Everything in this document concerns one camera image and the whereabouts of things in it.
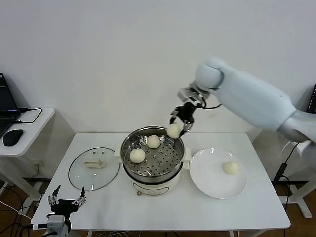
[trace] mouse cable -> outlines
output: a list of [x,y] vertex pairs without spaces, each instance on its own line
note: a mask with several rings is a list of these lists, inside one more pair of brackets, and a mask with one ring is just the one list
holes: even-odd
[[38,114],[38,115],[36,116],[36,118],[35,118],[33,121],[31,121],[31,122],[25,122],[25,121],[17,120],[17,121],[14,121],[13,123],[34,123],[34,122],[38,119],[38,117],[41,115],[41,113],[42,113],[42,111],[43,111],[42,108],[35,108],[35,109],[22,108],[22,109],[24,109],[24,110],[22,110],[22,111],[39,110],[39,114]]

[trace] computer mouse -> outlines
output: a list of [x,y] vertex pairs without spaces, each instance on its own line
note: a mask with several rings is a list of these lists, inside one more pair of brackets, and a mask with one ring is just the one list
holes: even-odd
[[7,132],[4,136],[3,136],[3,144],[6,147],[10,147],[13,146],[15,144],[17,144],[17,142],[20,140],[20,137],[23,134],[23,130],[22,129],[18,129],[18,130],[12,130]]

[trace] white table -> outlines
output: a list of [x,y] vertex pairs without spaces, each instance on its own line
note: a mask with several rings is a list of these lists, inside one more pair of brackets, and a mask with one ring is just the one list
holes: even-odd
[[[50,213],[47,196],[61,185],[59,199],[76,199],[80,191],[68,180],[72,161],[87,149],[115,149],[127,133],[78,133],[62,159],[32,224],[46,223]],[[224,149],[238,156],[248,171],[248,187],[239,197],[218,200],[202,193],[187,170],[171,192],[156,197],[137,196],[123,168],[106,187],[86,192],[87,203],[71,215],[75,230],[129,231],[228,231],[283,229],[290,221],[245,133],[188,133],[183,137],[194,154],[207,147]]]
[[[33,121],[35,117],[39,114],[39,110],[26,111],[19,118],[21,121]],[[24,133],[17,144],[11,147],[6,147],[3,144],[2,138],[0,139],[0,157],[19,157],[24,155],[28,150],[34,140],[37,138],[39,133],[46,126],[48,121],[54,115],[55,110],[53,108],[43,108],[41,115],[37,118],[34,123],[20,123],[14,124],[8,131],[22,129]],[[22,161],[30,165],[29,160],[23,158]],[[15,167],[9,163],[5,162],[3,159],[0,159],[0,173],[4,175],[9,181],[18,186],[24,192],[26,192],[29,197],[23,203],[23,206],[30,206],[33,201],[40,200],[40,189],[42,182],[37,182],[33,187],[26,182],[21,175],[16,172]],[[26,213],[28,208],[23,209],[23,213]]]

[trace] electric steamer pot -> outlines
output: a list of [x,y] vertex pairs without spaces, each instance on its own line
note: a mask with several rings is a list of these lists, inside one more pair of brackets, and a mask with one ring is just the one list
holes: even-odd
[[[180,179],[180,171],[191,159],[191,149],[185,148],[181,138],[172,139],[166,134],[166,128],[149,126],[140,128],[125,138],[116,156],[121,159],[125,172],[133,186],[140,192],[159,195],[171,190]],[[147,146],[147,138],[156,135],[160,146],[152,149]],[[135,164],[129,159],[132,150],[144,150],[146,158]]]

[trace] black cable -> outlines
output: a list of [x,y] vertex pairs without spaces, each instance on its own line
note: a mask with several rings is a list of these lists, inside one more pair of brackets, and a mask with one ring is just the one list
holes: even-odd
[[31,179],[33,179],[36,176],[38,176],[38,174],[40,173],[40,165],[39,164],[37,164],[37,168],[38,168],[38,170],[36,171],[36,174],[31,176],[30,178],[26,179],[25,181],[30,181]]
[[204,105],[198,104],[197,107],[199,109],[213,110],[213,109],[217,109],[218,107],[222,106],[222,104],[219,104],[215,107],[207,107],[207,103],[206,103],[206,100],[204,99],[204,97],[202,97],[202,101],[203,101]]
[[19,216],[20,216],[20,220],[19,220],[19,222],[18,222],[18,226],[17,226],[17,228],[16,228],[16,232],[15,232],[14,237],[16,237],[16,235],[18,234],[18,231],[19,231],[19,226],[20,226],[20,224],[21,224],[21,220],[22,220],[22,215],[19,215]]
[[13,123],[33,123],[33,122],[35,122],[35,121],[38,119],[38,117],[41,115],[43,109],[42,109],[42,108],[27,109],[27,111],[31,111],[31,110],[40,110],[39,114],[36,116],[36,118],[35,118],[33,121],[31,121],[31,122],[25,122],[25,121],[17,120],[17,121],[14,121]]
[[39,229],[46,229],[47,228],[47,224],[38,224],[38,230]]
[[47,237],[47,236],[56,236],[57,235],[57,232],[51,232],[51,233],[48,233],[48,234],[45,234],[41,237]]
[[[36,206],[36,205],[24,206],[24,207],[20,207],[19,209],[21,210],[21,209],[25,209],[25,208],[28,208],[28,207],[37,207],[37,206]],[[10,210],[1,210],[1,209],[0,209],[0,211],[14,211],[14,210],[12,210],[12,209],[10,209]]]
[[0,189],[1,189],[1,188],[8,189],[8,190],[14,192],[15,194],[17,194],[17,196],[20,198],[21,205],[23,204],[21,196],[20,196],[16,191],[14,191],[12,188],[8,188],[8,187],[5,187],[5,186],[0,186]]
[[[11,189],[11,188],[5,187],[5,186],[1,186],[1,188],[5,188],[5,189],[8,189],[8,190],[14,192],[14,193],[19,197],[19,199],[20,199],[20,201],[21,201],[21,206],[23,205],[22,198],[21,198],[21,196],[20,196],[16,191],[14,191],[14,190]],[[18,215],[19,215],[19,213],[16,213],[15,218],[14,218],[14,221],[13,221],[13,224],[10,225],[10,226],[12,226],[11,232],[10,232],[10,237],[12,237],[13,229],[14,229],[14,223],[16,223],[16,218],[18,217]]]
[[37,208],[39,206],[39,203],[40,203],[42,197],[43,197],[43,194],[40,194],[40,200],[38,201],[37,205],[33,206],[33,215],[35,215],[35,212],[36,212],[36,210],[37,210]]
[[284,207],[284,210],[287,214],[287,204],[288,204],[288,199],[290,197],[290,194],[291,194],[291,190],[290,190],[290,180],[288,177],[286,177],[285,175],[282,175],[283,178],[286,178],[287,179],[287,198],[286,198],[286,203],[285,203],[285,207]]
[[24,231],[25,229],[27,229],[27,230],[28,230],[28,237],[29,237],[29,235],[30,235],[30,229],[33,228],[33,225],[32,225],[32,224],[29,224],[29,225],[27,225],[27,226],[22,226],[22,227],[23,227],[23,228],[20,230],[19,236],[22,237],[23,231]]
[[291,150],[291,153],[288,155],[288,157],[287,157],[287,159],[286,159],[286,161],[285,161],[285,164],[287,163],[288,159],[290,159],[290,157],[291,157],[293,151],[295,150],[295,148],[297,147],[298,144],[300,144],[300,143],[299,143],[299,142],[296,143],[295,146],[293,147],[293,149]]
[[221,107],[221,106],[222,106],[222,104],[219,104],[219,105],[217,105],[217,106],[215,106],[215,107],[204,107],[204,108],[202,108],[202,109],[213,110],[213,109],[217,109],[218,107]]
[[295,146],[293,147],[293,149],[291,150],[291,153],[288,155],[286,161],[284,163],[281,164],[280,168],[278,169],[273,181],[274,181],[274,185],[280,180],[280,178],[282,177],[282,175],[284,174],[286,168],[287,168],[287,162],[290,159],[291,155],[293,154],[295,148],[297,147],[297,145],[300,143],[296,143]]
[[8,225],[7,227],[5,227],[2,231],[0,231],[0,235],[3,233],[3,232],[5,232],[7,229],[9,229],[11,226],[13,226],[13,225],[19,225],[19,223],[12,223],[11,225]]

